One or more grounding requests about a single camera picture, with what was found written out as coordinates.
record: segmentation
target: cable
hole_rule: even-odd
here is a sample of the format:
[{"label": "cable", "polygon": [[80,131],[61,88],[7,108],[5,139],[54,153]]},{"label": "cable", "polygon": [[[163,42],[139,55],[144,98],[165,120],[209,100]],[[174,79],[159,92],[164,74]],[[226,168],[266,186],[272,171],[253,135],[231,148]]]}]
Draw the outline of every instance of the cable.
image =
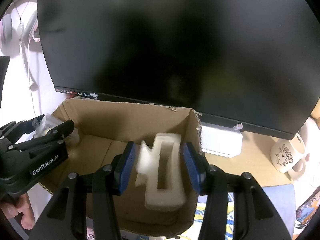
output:
[{"label": "cable", "polygon": [[31,100],[32,100],[33,113],[35,114],[35,116],[37,116],[36,111],[35,111],[35,105],[33,103],[33,96],[32,96],[31,83],[30,83],[30,68],[29,68],[29,66],[30,66],[30,41],[31,41],[31,39],[29,39],[29,42],[28,42],[28,61],[27,61],[27,63],[28,63],[28,80],[29,80],[29,90],[30,90],[30,95],[31,95]]},{"label": "cable", "polygon": [[[24,72],[26,73],[26,77],[28,77],[28,67],[25,64],[25,60],[24,60],[24,56],[23,56],[23,52],[22,52],[22,50],[23,50],[22,46],[24,46],[24,47],[26,47],[26,46],[22,41],[19,42],[19,46],[20,46],[20,57],[22,59],[22,65],[23,65],[23,68],[24,68]],[[30,84],[32,86],[32,84],[34,82],[33,82],[31,77],[29,77],[29,81],[30,81]]]},{"label": "cable", "polygon": [[30,2],[30,0],[28,1],[27,5],[25,6],[25,8],[24,8],[24,10],[23,10],[23,12],[22,12],[22,14],[21,14],[21,16],[20,16],[19,11],[18,11],[17,6],[16,6],[16,3],[13,1],[14,7],[16,8],[17,13],[18,13],[18,15],[19,15],[20,21],[21,21],[21,17],[22,17],[22,15],[23,15],[24,11],[25,11],[26,8],[28,7],[29,2]]},{"label": "cable", "polygon": [[32,31],[32,38],[33,38],[33,40],[35,41],[35,42],[39,42],[40,41],[40,38],[36,38],[35,37],[35,29]]}]

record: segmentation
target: headphone ear cushion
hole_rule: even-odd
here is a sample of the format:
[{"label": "headphone ear cushion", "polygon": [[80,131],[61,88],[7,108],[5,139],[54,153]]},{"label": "headphone ear cushion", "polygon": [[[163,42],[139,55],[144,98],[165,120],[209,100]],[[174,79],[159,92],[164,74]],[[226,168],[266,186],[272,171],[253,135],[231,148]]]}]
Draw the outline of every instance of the headphone ear cushion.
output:
[{"label": "headphone ear cushion", "polygon": [[6,14],[0,21],[0,48],[9,44],[12,39],[11,15]]}]

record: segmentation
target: white headphones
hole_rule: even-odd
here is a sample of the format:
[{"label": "white headphones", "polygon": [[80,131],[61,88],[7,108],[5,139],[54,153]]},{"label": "white headphones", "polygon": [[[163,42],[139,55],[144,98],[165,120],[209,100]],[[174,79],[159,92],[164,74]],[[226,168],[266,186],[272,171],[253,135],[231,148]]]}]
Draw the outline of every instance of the white headphones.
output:
[{"label": "white headphones", "polygon": [[[33,39],[35,42],[39,42],[40,38],[35,38],[34,32],[38,28],[38,17],[37,11],[35,11],[30,20],[28,21],[26,28],[22,34],[22,42],[28,42],[30,39]],[[12,39],[12,20],[11,15],[6,14],[0,21],[0,49],[10,43]]]}]

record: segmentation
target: plastic bag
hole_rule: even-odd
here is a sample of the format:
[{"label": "plastic bag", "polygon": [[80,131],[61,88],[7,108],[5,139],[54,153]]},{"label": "plastic bag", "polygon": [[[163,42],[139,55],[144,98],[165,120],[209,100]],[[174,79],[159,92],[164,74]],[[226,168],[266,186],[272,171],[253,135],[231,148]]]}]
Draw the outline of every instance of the plastic bag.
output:
[{"label": "plastic bag", "polygon": [[[53,117],[51,114],[46,114],[40,123],[34,123],[33,126],[36,130],[33,135],[34,138],[38,138],[47,134],[47,132],[59,124],[62,124],[63,121]],[[80,141],[78,129],[75,128],[73,132],[67,136],[65,139],[67,145],[76,145]]]}]

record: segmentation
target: blue gripper pad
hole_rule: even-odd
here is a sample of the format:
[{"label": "blue gripper pad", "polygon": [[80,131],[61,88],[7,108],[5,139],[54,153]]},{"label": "blue gripper pad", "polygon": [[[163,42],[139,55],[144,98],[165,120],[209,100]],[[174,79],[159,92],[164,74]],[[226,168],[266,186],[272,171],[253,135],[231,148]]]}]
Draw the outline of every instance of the blue gripper pad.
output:
[{"label": "blue gripper pad", "polygon": [[192,188],[201,195],[205,187],[204,183],[206,179],[206,169],[200,160],[203,156],[196,152],[191,142],[187,142],[183,145],[183,157],[188,169]]},{"label": "blue gripper pad", "polygon": [[130,141],[121,154],[120,160],[115,168],[114,180],[121,195],[128,186],[131,170],[136,157],[135,144]]}]

